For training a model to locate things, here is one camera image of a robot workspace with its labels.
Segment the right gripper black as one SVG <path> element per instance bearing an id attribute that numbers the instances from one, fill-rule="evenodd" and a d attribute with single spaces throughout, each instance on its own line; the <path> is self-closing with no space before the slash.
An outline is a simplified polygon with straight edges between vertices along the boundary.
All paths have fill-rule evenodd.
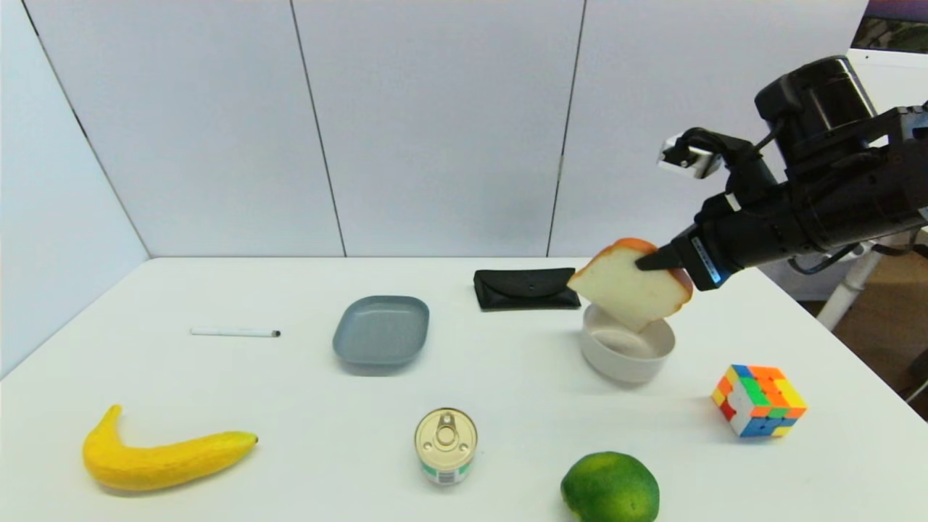
<path id="1" fill-rule="evenodd" d="M 736 272 L 800 251 L 802 231 L 782 186 L 739 205 L 728 193 L 703 202 L 694 222 L 674 240 L 635 261 L 642 271 L 681 270 L 701 291 L 719 288 Z"/>

